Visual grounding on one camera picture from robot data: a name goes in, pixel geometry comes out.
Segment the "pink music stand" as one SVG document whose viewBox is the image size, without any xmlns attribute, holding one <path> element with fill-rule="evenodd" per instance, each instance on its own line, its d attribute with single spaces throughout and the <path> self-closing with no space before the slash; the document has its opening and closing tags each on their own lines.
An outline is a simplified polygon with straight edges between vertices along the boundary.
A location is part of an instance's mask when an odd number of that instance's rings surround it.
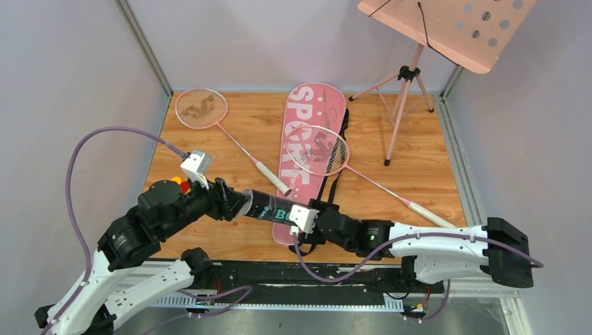
<svg viewBox="0 0 592 335">
<path fill-rule="evenodd" d="M 401 80 L 401 92 L 389 108 L 394 131 L 384 164 L 389 165 L 412 82 L 422 94 L 427 90 L 420 77 L 418 62 L 428 47 L 456 66 L 473 73 L 488 73 L 498 61 L 504 47 L 526 19 L 535 2 L 502 1 L 360 1 L 358 10 L 387 25 L 417 43 L 410 65 L 369 88 L 352 95 L 354 101 L 392 80 Z"/>
</svg>

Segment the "white plastic tube lid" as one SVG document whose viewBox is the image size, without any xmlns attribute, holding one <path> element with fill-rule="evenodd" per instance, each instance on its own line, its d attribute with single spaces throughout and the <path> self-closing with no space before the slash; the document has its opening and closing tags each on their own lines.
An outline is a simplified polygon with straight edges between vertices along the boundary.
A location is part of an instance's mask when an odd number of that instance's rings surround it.
<svg viewBox="0 0 592 335">
<path fill-rule="evenodd" d="M 247 188 L 244 191 L 242 191 L 242 195 L 245 196 L 245 203 L 242 206 L 239 213 L 241 216 L 246 216 L 249 213 L 251 206 L 253 205 L 253 190 Z"/>
</svg>

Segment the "pink racket far left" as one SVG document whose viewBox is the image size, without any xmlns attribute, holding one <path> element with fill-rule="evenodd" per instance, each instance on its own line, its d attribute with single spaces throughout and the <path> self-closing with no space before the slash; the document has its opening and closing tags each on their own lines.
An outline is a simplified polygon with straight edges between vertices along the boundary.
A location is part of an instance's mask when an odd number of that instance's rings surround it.
<svg viewBox="0 0 592 335">
<path fill-rule="evenodd" d="M 257 169 L 282 195 L 290 195 L 292 189 L 282 182 L 262 161 L 253 156 L 221 125 L 221 122 L 228 114 L 228 110 L 229 104 L 227 100 L 219 92 L 207 87 L 188 89 L 181 93 L 175 101 L 175 114 L 183 125 L 194 130 L 204 130 L 217 126 L 250 158 Z"/>
</svg>

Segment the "yellow red green toy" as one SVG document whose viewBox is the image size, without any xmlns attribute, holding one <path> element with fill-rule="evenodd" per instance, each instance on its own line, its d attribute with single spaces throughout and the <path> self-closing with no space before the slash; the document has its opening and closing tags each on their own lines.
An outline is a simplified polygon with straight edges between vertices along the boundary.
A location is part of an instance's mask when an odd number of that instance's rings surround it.
<svg viewBox="0 0 592 335">
<path fill-rule="evenodd" d="M 179 185 L 179 187 L 181 188 L 181 192 L 183 194 L 188 194 L 190 192 L 191 189 L 191 183 L 187 180 L 183 180 L 181 177 L 173 177 L 171 179 L 171 181 L 177 183 Z"/>
</svg>

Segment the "pink racket on bag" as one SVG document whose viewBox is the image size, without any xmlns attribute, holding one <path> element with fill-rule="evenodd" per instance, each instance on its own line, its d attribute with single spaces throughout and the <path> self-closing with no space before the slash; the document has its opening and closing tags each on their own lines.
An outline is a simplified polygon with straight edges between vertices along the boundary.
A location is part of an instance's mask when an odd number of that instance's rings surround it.
<svg viewBox="0 0 592 335">
<path fill-rule="evenodd" d="M 455 226 L 429 211 L 420 204 L 396 194 L 349 165 L 350 147 L 343 136 L 321 126 L 302 125 L 292 129 L 284 144 L 286 153 L 299 168 L 304 171 L 328 177 L 343 170 L 350 170 L 369 183 L 398 199 L 411 211 L 441 228 L 454 229 Z"/>
</svg>

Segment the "black shuttlecock tube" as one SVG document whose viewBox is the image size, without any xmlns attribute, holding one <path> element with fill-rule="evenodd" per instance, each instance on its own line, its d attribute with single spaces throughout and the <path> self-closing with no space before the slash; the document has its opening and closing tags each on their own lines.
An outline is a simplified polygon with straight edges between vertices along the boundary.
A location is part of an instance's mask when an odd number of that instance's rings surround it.
<svg viewBox="0 0 592 335">
<path fill-rule="evenodd" d="M 253 205 L 246 216 L 263 221 L 293 225 L 288 218 L 290 210 L 294 204 L 299 204 L 305 207 L 304 205 L 289 199 L 253 190 Z"/>
</svg>

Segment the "pink racket bag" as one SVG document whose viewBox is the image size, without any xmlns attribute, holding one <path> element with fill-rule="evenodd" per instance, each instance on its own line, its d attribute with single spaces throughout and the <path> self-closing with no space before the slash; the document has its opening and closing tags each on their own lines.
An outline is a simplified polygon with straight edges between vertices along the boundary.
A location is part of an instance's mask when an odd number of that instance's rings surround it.
<svg viewBox="0 0 592 335">
<path fill-rule="evenodd" d="M 281 127 L 279 178 L 292 190 L 286 199 L 307 205 L 323 194 L 336 135 L 347 123 L 344 95 L 318 82 L 301 84 L 288 96 Z"/>
</svg>

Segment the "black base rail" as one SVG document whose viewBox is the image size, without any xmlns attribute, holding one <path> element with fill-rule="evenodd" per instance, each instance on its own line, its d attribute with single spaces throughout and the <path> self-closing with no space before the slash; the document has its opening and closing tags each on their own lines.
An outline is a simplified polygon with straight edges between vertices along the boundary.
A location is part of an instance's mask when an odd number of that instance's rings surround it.
<svg viewBox="0 0 592 335">
<path fill-rule="evenodd" d="M 397 265 L 367 265 L 344 282 L 330 284 L 312 278 L 297 262 L 217 260 L 186 295 L 172 292 L 153 305 L 213 311 L 243 294 L 222 293 L 244 285 L 252 290 L 237 309 L 399 312 L 445 292 L 444 282 L 428 285 L 406 279 Z"/>
</svg>

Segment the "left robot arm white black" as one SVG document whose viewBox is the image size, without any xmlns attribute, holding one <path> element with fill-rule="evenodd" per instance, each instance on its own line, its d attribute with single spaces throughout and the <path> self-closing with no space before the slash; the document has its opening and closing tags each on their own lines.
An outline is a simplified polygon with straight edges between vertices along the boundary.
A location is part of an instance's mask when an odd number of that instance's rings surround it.
<svg viewBox="0 0 592 335">
<path fill-rule="evenodd" d="M 224 180 L 203 187 L 190 183 L 189 192 L 173 181 L 152 184 L 138 203 L 111 223 L 98 240 L 91 264 L 66 296 L 34 313 L 43 334 L 113 334 L 153 301 L 194 285 L 208 287 L 213 263 L 201 248 L 188 249 L 165 271 L 116 292 L 116 287 L 161 244 L 203 216 L 231 221 L 251 196 L 236 192 Z"/>
</svg>

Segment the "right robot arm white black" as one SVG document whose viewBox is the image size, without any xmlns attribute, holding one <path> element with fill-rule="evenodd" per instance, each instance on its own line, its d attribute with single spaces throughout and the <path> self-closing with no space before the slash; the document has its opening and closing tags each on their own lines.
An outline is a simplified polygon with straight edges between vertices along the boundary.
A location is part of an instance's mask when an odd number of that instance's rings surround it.
<svg viewBox="0 0 592 335">
<path fill-rule="evenodd" d="M 436 228 L 388 220 L 356 220 L 339 207 L 312 201 L 294 205 L 289 214 L 301 232 L 370 260 L 401 258 L 399 282 L 407 291 L 454 278 L 490 278 L 510 288 L 533 287 L 533 269 L 543 264 L 530 254 L 526 234 L 503 218 L 485 225 Z"/>
</svg>

